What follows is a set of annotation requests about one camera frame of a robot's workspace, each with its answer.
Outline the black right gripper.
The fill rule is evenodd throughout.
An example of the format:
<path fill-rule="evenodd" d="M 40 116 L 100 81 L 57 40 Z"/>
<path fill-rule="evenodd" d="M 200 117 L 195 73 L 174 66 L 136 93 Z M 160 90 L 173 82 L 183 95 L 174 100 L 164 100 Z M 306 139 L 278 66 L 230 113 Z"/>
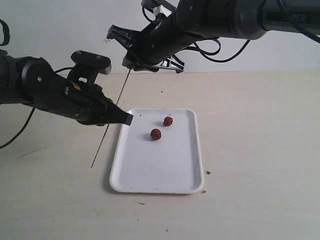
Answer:
<path fill-rule="evenodd" d="M 127 50 L 122 66 L 137 64 L 134 71 L 157 72 L 158 65 L 198 40 L 192 32 L 198 14 L 194 9 L 176 10 L 168 17 L 157 19 L 141 31 L 112 25 L 106 38 L 117 41 Z"/>

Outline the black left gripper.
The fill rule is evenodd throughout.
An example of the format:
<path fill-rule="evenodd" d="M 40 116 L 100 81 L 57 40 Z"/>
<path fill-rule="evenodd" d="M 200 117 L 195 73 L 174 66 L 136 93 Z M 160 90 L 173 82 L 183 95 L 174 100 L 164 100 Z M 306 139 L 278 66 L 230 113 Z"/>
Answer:
<path fill-rule="evenodd" d="M 133 121 L 133 115 L 107 98 L 96 81 L 94 84 L 83 78 L 71 81 L 59 74 L 38 74 L 33 78 L 32 106 L 88 126 L 130 126 Z"/>

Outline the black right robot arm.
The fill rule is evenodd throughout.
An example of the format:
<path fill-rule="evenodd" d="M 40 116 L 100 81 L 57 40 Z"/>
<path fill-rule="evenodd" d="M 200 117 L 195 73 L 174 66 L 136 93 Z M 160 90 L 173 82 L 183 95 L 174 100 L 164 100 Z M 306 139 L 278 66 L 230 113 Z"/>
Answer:
<path fill-rule="evenodd" d="M 209 61 L 213 53 L 199 41 L 243 39 L 246 44 L 269 31 L 300 33 L 320 40 L 320 3 L 317 0 L 143 0 L 142 12 L 154 20 L 140 31 L 112 25 L 108 40 L 126 49 L 123 66 L 133 71 L 184 71 L 176 56 L 183 50 L 199 52 Z"/>

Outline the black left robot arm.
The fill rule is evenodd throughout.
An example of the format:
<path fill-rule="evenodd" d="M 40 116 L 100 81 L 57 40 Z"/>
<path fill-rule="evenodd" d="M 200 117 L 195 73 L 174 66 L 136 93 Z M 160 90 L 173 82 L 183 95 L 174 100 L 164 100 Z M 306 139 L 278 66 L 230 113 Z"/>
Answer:
<path fill-rule="evenodd" d="M 111 71 L 111 60 L 81 50 L 70 58 L 75 65 L 63 77 L 42 57 L 1 55 L 1 104 L 23 104 L 82 125 L 129 126 L 133 115 L 120 109 L 95 83 L 98 74 L 107 75 Z"/>

